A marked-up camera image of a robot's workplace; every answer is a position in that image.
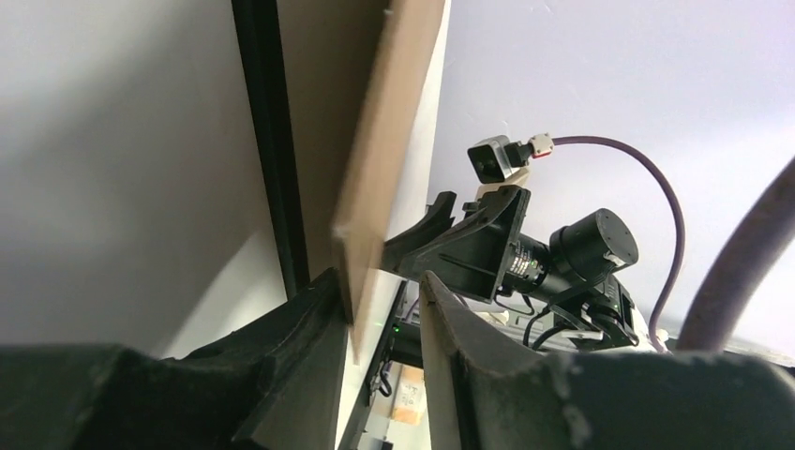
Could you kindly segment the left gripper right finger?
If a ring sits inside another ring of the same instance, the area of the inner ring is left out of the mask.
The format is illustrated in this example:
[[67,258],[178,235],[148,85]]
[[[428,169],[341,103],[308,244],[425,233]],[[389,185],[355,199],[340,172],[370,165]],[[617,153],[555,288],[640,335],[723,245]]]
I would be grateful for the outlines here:
[[419,281],[435,449],[790,449],[794,379],[764,360],[534,352]]

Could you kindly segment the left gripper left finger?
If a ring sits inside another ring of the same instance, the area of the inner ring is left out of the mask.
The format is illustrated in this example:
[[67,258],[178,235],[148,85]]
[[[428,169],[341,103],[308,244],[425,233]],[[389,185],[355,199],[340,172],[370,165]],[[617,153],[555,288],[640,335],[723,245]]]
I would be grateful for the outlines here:
[[347,325],[339,275],[181,359],[5,346],[5,449],[331,449]]

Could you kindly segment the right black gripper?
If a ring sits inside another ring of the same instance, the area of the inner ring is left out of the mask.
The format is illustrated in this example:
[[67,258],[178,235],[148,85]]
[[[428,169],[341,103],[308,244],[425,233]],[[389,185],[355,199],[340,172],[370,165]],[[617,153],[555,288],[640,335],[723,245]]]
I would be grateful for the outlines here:
[[526,188],[502,186],[456,223],[457,194],[441,192],[416,224],[384,243],[380,268],[415,281],[430,271],[450,291],[489,303],[513,261],[530,198]]

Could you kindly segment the brown cardboard backing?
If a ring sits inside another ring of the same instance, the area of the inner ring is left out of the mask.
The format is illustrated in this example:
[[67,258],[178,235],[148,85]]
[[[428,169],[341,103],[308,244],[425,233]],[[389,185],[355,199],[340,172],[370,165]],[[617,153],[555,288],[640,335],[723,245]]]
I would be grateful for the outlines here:
[[341,274],[360,353],[391,209],[444,1],[280,1],[292,137],[311,275]]

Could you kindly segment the black picture frame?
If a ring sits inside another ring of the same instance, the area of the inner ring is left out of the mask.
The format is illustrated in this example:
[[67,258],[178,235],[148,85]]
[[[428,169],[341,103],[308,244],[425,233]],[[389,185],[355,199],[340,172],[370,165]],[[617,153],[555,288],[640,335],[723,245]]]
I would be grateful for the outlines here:
[[289,299],[310,282],[293,130],[275,1],[232,1],[249,107]]

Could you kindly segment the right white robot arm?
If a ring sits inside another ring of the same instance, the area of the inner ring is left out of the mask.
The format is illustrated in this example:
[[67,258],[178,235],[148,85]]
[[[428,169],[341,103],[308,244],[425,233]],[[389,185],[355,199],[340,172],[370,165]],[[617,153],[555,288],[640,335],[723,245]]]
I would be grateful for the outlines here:
[[487,304],[514,293],[541,301],[580,351],[637,346],[635,304],[615,276],[639,257],[626,224],[600,208],[543,243],[521,231],[530,198],[523,187],[503,186],[455,222],[456,195],[443,192],[384,244],[381,268],[411,280],[430,271],[453,293]]

